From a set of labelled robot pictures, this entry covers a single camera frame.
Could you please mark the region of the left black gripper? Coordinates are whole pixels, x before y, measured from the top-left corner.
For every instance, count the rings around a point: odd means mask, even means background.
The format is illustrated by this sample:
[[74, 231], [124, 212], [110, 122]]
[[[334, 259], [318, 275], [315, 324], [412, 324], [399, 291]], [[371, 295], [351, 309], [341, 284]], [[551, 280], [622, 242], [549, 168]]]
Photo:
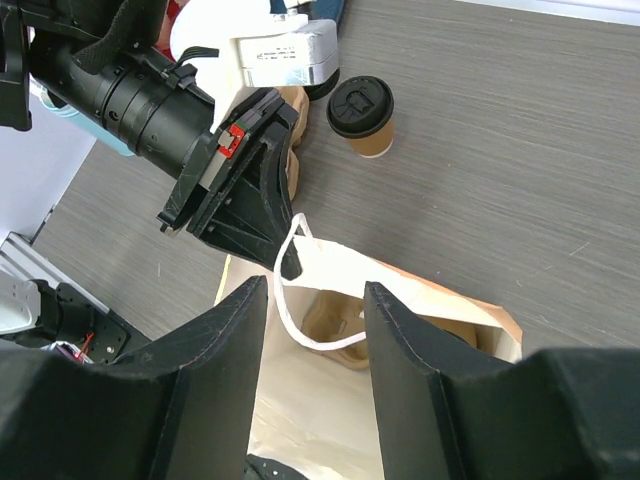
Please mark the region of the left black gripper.
[[292, 221], [286, 165], [298, 113], [277, 88], [260, 88], [231, 109], [192, 149], [158, 215], [161, 230], [267, 270]]

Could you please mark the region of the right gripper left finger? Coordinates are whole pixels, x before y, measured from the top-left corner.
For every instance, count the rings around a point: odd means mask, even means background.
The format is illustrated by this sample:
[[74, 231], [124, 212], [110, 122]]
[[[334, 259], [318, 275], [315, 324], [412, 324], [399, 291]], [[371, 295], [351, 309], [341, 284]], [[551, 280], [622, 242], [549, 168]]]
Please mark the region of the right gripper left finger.
[[3, 350], [2, 477], [242, 478], [267, 303], [253, 276], [110, 365]]

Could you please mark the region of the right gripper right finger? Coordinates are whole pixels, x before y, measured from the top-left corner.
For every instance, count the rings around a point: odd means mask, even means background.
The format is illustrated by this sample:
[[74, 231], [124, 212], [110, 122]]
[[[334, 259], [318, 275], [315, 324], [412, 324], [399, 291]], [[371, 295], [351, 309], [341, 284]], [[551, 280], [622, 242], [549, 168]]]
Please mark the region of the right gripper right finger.
[[510, 363], [366, 285], [388, 479], [635, 479], [639, 353], [550, 348]]

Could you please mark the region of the brown paper bag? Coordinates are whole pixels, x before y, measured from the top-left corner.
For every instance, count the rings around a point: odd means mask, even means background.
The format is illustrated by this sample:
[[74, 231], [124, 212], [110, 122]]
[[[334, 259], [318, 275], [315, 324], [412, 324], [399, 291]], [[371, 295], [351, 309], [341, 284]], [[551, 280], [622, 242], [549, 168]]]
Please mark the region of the brown paper bag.
[[527, 479], [522, 332], [487, 304], [312, 235], [264, 268], [229, 257], [221, 298], [268, 286], [253, 479]]

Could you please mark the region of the black coffee lid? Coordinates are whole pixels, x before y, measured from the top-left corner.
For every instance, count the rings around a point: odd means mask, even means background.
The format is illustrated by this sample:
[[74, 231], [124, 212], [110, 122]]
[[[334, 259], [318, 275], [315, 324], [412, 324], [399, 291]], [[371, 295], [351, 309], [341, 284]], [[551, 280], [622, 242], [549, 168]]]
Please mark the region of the black coffee lid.
[[478, 348], [476, 327], [473, 324], [426, 315], [421, 315], [421, 318], [441, 330], [454, 335], [468, 345]]
[[389, 85], [375, 76], [356, 76], [338, 85], [326, 105], [332, 130], [345, 139], [362, 139], [380, 131], [394, 112]]

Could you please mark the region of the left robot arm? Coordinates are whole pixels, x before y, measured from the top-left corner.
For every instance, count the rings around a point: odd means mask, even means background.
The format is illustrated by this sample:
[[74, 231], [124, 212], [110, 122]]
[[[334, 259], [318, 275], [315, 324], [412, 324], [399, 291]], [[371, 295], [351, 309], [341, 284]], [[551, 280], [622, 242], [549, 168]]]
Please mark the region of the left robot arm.
[[273, 88], [229, 112], [204, 91], [194, 46], [171, 61], [154, 46], [162, 1], [5, 1], [1, 5], [1, 122], [32, 126], [29, 81], [171, 176], [164, 232], [294, 279], [286, 164], [298, 114]]

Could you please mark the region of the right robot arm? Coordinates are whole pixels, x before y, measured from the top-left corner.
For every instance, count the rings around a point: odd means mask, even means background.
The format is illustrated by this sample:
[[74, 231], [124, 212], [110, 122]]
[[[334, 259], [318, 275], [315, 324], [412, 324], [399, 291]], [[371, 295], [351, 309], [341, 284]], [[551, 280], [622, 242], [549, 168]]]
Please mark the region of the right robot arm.
[[[268, 290], [244, 281], [151, 341], [110, 337], [99, 313], [41, 281], [1, 280], [5, 479], [304, 479], [248, 451]], [[542, 350], [498, 359], [423, 320], [384, 286], [364, 295], [388, 479], [635, 479], [639, 353]]]

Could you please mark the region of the brown pulp cup carrier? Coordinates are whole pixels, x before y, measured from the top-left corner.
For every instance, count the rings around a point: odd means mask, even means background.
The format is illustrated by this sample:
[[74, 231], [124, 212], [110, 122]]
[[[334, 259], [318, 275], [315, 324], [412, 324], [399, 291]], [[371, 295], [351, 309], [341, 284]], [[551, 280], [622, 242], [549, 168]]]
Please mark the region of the brown pulp cup carrier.
[[300, 145], [307, 128], [310, 100], [302, 86], [286, 86], [278, 88], [282, 98], [297, 113], [298, 119], [293, 127], [286, 165], [287, 187], [291, 200], [294, 200], [300, 174], [300, 162], [295, 149]]

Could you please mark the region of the stack of black lids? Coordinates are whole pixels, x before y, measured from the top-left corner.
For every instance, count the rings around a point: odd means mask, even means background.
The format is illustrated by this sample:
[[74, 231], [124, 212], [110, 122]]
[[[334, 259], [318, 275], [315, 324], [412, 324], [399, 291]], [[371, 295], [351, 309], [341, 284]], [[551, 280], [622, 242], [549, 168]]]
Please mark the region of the stack of black lids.
[[304, 90], [311, 102], [318, 101], [331, 93], [340, 79], [340, 71], [337, 70], [325, 82], [318, 85], [305, 86]]

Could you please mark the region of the light blue holder cup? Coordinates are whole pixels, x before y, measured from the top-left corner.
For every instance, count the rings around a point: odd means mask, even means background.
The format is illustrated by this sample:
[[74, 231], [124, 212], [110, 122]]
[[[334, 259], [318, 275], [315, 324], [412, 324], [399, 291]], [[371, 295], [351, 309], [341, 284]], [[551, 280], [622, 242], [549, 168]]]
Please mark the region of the light blue holder cup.
[[52, 112], [60, 118], [66, 119], [76, 127], [79, 127], [80, 129], [86, 131], [103, 144], [118, 152], [120, 155], [134, 155], [134, 153], [129, 150], [124, 142], [120, 141], [116, 136], [104, 130], [101, 126], [94, 123], [74, 107], [68, 104], [65, 104], [61, 107], [56, 106], [53, 102], [52, 95], [45, 87], [38, 84], [37, 82], [32, 82], [30, 84], [30, 93], [34, 95], [48, 111]]

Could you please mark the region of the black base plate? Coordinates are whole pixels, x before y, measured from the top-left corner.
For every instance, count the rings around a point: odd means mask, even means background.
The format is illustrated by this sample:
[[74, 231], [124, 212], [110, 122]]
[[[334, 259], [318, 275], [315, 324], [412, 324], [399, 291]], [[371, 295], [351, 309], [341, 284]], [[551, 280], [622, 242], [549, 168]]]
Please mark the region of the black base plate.
[[113, 363], [151, 342], [115, 311], [103, 311], [70, 284], [59, 284], [54, 300], [56, 339], [76, 345], [94, 363]]

